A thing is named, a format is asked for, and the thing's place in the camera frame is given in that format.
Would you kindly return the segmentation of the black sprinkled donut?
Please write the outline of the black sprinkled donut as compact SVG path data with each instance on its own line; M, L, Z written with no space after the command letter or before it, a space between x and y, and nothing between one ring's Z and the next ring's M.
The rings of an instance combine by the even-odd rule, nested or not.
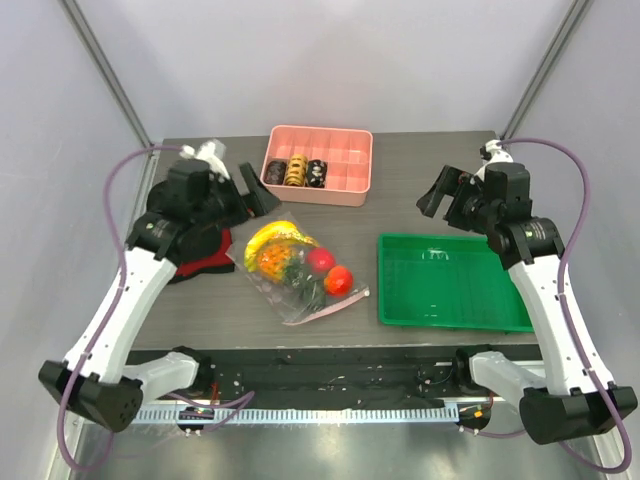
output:
M310 188L324 188L328 174L328 164L320 159L310 160L307 164L305 184Z

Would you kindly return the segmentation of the clear zip top bag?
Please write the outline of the clear zip top bag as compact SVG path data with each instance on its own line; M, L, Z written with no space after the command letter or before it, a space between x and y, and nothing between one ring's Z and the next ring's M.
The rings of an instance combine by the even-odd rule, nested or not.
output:
M261 219L232 241L226 255L288 326L370 296L369 286L289 212Z

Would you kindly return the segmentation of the pink compartment box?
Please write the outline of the pink compartment box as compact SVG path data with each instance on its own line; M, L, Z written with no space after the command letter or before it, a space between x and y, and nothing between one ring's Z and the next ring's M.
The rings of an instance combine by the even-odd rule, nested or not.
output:
M279 125L260 179L282 201L360 207L372 161L373 135L366 130Z

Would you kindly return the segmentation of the red fake tomato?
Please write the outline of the red fake tomato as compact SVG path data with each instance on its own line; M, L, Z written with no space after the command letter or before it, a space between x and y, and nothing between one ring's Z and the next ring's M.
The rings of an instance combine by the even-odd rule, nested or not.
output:
M354 284L352 272L343 265L336 265L324 278L324 289L328 295L340 297L348 294Z

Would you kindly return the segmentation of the right aluminium frame post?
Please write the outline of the right aluminium frame post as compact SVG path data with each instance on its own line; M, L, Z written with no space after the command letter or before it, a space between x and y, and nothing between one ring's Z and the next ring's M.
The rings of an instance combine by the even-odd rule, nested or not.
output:
M593 0L573 0L570 3L506 127L500 134L501 139L510 139L518 132L593 3Z

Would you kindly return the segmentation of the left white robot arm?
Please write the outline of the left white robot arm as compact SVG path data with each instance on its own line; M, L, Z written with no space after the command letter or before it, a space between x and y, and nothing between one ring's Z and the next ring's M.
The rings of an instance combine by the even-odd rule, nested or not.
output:
M231 228L279 206L250 164L241 164L240 173L245 194L209 163L179 160L152 187L94 318L63 360L46 361L38 373L62 412L118 433L146 402L180 390L193 399L211 391L211 359L191 348L176 347L139 365L129 365L127 358L151 307L178 270L207 268L229 248Z

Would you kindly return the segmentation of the green plastic tray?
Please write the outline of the green plastic tray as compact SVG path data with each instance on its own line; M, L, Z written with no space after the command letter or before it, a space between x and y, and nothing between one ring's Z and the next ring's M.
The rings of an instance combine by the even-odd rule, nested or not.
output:
M480 237L384 233L378 318L388 326L531 333L523 301Z

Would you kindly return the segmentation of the yellow striped donut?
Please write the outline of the yellow striped donut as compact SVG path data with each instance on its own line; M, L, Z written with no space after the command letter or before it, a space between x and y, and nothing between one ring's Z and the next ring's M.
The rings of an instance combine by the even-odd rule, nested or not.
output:
M304 187L306 183L308 158L303 154L294 154L290 157L284 177L284 185L292 187Z

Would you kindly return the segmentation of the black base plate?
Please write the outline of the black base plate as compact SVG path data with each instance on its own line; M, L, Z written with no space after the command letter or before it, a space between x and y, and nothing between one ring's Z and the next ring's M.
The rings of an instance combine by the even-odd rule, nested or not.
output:
M490 352L541 371L534 345L327 346L203 350L203 379L170 387L156 399L231 402L252 394L251 407L273 410L435 408L445 400L511 393L495 379L473 380L472 355Z

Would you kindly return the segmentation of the left aluminium frame post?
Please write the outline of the left aluminium frame post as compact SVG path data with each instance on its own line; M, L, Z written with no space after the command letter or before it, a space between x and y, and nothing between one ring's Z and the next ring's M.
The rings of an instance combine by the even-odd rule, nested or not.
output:
M94 67L105 83L132 133L143 147L151 146L152 140L144 128L139 115L125 92L79 2L76 0L59 0L58 4L76 32L76 35L88 53Z

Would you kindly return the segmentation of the yellow fake banana bunch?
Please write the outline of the yellow fake banana bunch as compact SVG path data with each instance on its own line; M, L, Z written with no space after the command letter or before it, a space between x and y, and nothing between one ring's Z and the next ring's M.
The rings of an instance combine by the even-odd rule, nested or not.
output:
M302 233L293 222L271 222L248 241L244 250L244 266L249 272L279 278L295 256L296 245L317 247L319 243Z

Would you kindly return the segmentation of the fake pineapple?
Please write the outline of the fake pineapple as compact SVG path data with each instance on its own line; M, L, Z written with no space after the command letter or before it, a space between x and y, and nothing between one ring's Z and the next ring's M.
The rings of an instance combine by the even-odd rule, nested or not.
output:
M320 275L313 273L306 263L306 256L310 251L310 247L296 245L294 250L295 256L279 278L272 278L264 273L259 273L275 284L281 285L300 307L315 313L325 308L327 294L321 286Z

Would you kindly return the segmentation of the aluminium frame post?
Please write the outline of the aluminium frame post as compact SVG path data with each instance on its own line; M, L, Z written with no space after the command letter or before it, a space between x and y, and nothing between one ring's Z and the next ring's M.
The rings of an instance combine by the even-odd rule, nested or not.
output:
M76 0L59 0L58 4L76 32L76 35L88 53L94 67L105 83L132 133L143 147L151 146L152 140L144 128L139 115L125 92L79 2Z
M593 0L573 0L570 3L506 127L500 134L501 139L510 139L518 132L593 3Z

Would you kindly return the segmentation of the dark chocolate donut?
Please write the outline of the dark chocolate donut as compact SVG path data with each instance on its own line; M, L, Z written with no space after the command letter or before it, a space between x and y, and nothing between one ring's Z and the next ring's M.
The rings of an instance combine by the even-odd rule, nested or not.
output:
M268 185L283 185L287 163L282 160L271 160L264 173L264 183Z

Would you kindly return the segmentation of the red fake apple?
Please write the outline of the red fake apple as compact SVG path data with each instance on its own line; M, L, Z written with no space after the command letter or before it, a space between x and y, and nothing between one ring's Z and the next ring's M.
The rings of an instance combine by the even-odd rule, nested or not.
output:
M324 274L336 265L334 255L324 247L316 247L309 251L306 256L306 263L312 272Z

